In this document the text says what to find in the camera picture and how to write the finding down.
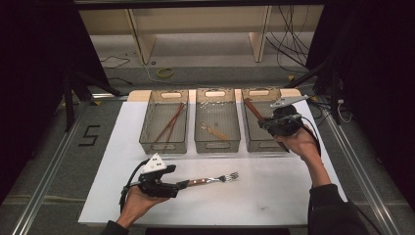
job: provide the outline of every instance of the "transparent gray bin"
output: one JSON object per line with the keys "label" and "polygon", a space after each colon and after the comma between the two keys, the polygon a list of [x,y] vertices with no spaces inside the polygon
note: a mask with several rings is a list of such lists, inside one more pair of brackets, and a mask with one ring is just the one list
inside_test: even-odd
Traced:
{"label": "transparent gray bin", "polygon": [[273,112],[270,105],[281,97],[279,87],[242,89],[241,93],[241,106],[248,152],[285,152],[268,131],[259,127],[258,119],[244,104],[246,98],[251,99],[251,103],[259,113],[264,118],[270,118]]}
{"label": "transparent gray bin", "polygon": [[241,142],[234,89],[196,91],[195,143],[198,153],[237,153]]}
{"label": "transparent gray bin", "polygon": [[144,152],[186,154],[188,113],[188,90],[153,90],[140,135]]}

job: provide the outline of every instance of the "fork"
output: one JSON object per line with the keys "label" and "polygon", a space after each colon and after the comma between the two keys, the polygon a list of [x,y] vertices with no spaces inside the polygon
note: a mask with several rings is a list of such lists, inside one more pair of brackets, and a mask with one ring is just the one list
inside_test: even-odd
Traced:
{"label": "fork", "polygon": [[191,179],[189,180],[189,184],[187,185],[187,187],[198,186],[198,185],[203,185],[203,184],[208,184],[208,183],[213,183],[213,182],[227,183],[227,182],[231,182],[237,179],[238,177],[239,177],[238,172],[233,172],[231,174],[224,174],[216,178]]}

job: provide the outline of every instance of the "white table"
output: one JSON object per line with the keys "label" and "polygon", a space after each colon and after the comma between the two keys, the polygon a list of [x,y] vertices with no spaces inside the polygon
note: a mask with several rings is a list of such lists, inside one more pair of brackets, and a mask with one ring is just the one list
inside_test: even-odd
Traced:
{"label": "white table", "polygon": [[[315,125],[305,101],[295,104],[299,113]],[[177,198],[157,205],[136,221],[145,227],[281,227],[306,225],[311,186],[305,163],[291,153],[249,153],[241,103],[237,101],[241,143],[238,153],[198,154],[194,142],[195,100],[190,99],[188,151],[185,155],[164,156],[176,171],[162,181],[175,183],[186,179],[219,176],[238,171],[230,183],[191,187]],[[119,216],[119,196],[133,169],[151,155],[139,143],[147,102],[125,102],[116,120],[107,150],[79,218],[87,225],[104,225]],[[322,142],[321,151],[333,183],[339,179]]]}

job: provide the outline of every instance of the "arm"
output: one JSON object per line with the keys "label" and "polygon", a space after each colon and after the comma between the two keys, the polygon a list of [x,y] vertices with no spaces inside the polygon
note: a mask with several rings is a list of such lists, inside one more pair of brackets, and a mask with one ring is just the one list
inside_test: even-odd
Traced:
{"label": "arm", "polygon": [[292,136],[274,138],[299,155],[307,165],[312,181],[310,234],[369,234],[358,217],[355,206],[345,203],[339,195],[337,185],[332,184],[313,138],[303,128]]}
{"label": "arm", "polygon": [[109,221],[102,235],[128,234],[131,224],[143,216],[156,204],[167,201],[168,198],[152,198],[141,192],[137,186],[132,186],[128,191],[124,209],[116,222]]}

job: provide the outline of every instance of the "black sleeve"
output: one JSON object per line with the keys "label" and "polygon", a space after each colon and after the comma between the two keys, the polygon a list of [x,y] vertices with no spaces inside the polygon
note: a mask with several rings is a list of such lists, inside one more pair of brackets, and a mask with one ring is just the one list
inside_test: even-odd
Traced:
{"label": "black sleeve", "polygon": [[101,235],[127,235],[128,229],[123,228],[121,225],[113,221],[108,221],[107,226]]}
{"label": "black sleeve", "polygon": [[311,234],[369,234],[351,202],[345,203],[336,184],[310,190],[312,212],[309,228]]}

